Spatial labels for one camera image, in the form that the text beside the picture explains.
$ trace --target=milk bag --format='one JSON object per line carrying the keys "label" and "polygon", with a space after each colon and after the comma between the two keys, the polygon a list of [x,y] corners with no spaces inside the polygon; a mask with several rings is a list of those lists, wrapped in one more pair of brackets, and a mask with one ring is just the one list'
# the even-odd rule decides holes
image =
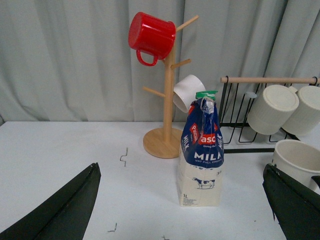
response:
{"label": "milk bag", "polygon": [[181,136],[177,188],[181,206],[218,206],[222,189],[224,144],[216,102],[194,101]]}

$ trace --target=white mug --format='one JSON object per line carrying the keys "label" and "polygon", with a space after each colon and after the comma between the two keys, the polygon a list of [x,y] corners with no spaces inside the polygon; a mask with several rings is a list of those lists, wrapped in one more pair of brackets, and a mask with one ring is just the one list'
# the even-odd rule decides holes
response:
{"label": "white mug", "polygon": [[320,122],[320,87],[304,86],[297,95],[299,106],[282,128],[293,135],[306,135]]}
{"label": "white mug", "polygon": [[250,127],[257,133],[272,135],[294,113],[299,105],[294,87],[270,85],[256,99],[247,116]]}
{"label": "white mug", "polygon": [[275,144],[272,164],[309,189],[317,189],[311,179],[320,176],[320,150],[315,147],[298,140],[280,140]]}
{"label": "white mug", "polygon": [[194,75],[188,75],[174,86],[173,103],[182,112],[187,113],[191,103],[196,100],[196,93],[205,90],[206,88],[199,78]]}

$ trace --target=red logo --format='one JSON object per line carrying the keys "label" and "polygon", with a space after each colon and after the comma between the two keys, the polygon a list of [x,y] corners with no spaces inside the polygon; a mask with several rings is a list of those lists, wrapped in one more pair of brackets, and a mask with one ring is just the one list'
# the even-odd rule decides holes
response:
{"label": "red logo", "polygon": [[199,140],[199,144],[203,145],[213,145],[216,144],[216,135],[212,134],[203,134]]}
{"label": "red logo", "polygon": [[194,124],[190,127],[190,132],[192,133],[192,143],[195,144],[196,141],[197,141],[198,138],[199,138],[198,125],[194,123]]}
{"label": "red logo", "polygon": [[190,109],[189,109],[189,112],[188,112],[188,115],[190,115],[192,113],[192,111],[194,110],[195,108],[195,105],[191,105]]}

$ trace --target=red mug handle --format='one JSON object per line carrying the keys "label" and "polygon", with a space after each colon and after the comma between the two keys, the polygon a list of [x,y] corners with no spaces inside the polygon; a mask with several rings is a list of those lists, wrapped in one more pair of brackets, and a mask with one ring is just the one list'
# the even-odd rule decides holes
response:
{"label": "red mug handle", "polygon": [[158,61],[158,56],[153,56],[153,62],[152,63],[145,62],[141,57],[141,52],[140,52],[139,49],[136,51],[136,57],[138,58],[138,61],[141,64],[149,66],[149,67],[152,67],[152,66],[156,65],[156,63]]}

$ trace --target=wooden mug stand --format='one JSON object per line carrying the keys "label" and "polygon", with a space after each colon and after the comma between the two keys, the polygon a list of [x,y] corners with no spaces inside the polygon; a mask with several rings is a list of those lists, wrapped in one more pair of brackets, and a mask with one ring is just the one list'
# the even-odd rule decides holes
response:
{"label": "wooden mug stand", "polygon": [[[198,15],[186,21],[176,28],[176,32],[194,22]],[[175,69],[188,64],[191,59],[176,63],[176,44],[173,45],[169,55],[163,60],[164,63],[164,93],[148,87],[142,89],[164,98],[163,103],[163,127],[147,132],[143,137],[143,147],[151,155],[161,159],[173,159],[179,156],[180,140],[182,131],[172,128],[173,97],[175,83]]]}

